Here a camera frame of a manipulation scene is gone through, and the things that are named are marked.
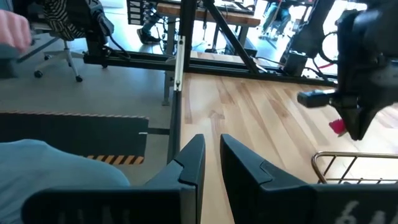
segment gold metal rack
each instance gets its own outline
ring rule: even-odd
[[[331,157],[331,161],[328,163],[326,169],[324,171],[321,171],[318,164],[317,160],[320,157]],[[347,169],[344,171],[343,175],[340,178],[332,178],[332,177],[326,177],[328,171],[330,171],[330,168],[332,167],[333,163],[336,161],[337,158],[339,157],[347,157],[347,158],[352,158],[352,161],[350,162],[349,166]],[[366,178],[346,178],[348,172],[353,168],[354,164],[358,159],[360,158],[372,158],[372,159],[398,159],[398,155],[395,154],[377,154],[377,153],[361,153],[361,152],[318,152],[316,153],[312,159],[311,159],[311,165],[312,168],[314,169],[315,173],[317,174],[319,181],[318,184],[329,184],[330,182],[337,182],[338,184],[344,184],[344,183],[350,183],[350,184],[360,184],[363,182],[376,182],[376,184],[384,183],[384,182],[395,182],[398,184],[398,179],[366,179]]]

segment office chair wheel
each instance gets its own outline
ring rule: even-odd
[[[82,82],[83,78],[81,76],[76,76],[76,82]]]
[[[34,73],[36,78],[42,78],[43,77],[43,73],[41,71],[35,71]]]

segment light blue sleeve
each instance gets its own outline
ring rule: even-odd
[[[32,194],[68,186],[130,184],[114,166],[59,151],[42,141],[0,143],[0,224],[22,223],[21,207]]]

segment light wood plank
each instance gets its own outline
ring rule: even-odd
[[[192,57],[239,62],[230,55],[192,52]],[[338,138],[328,123],[339,118],[331,107],[306,109],[299,91],[325,87],[185,74],[181,146],[195,134],[206,141],[206,173],[202,223],[234,223],[220,164],[220,134],[228,133],[274,165],[316,183],[310,165],[319,151],[397,153],[398,106],[382,110],[363,141]],[[331,158],[320,158],[325,169]],[[328,177],[341,177],[351,159],[337,159]],[[358,159],[346,177],[397,178],[398,161]]]

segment black mat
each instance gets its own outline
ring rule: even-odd
[[[0,142],[37,139],[109,164],[140,164],[148,124],[138,116],[0,112]]]

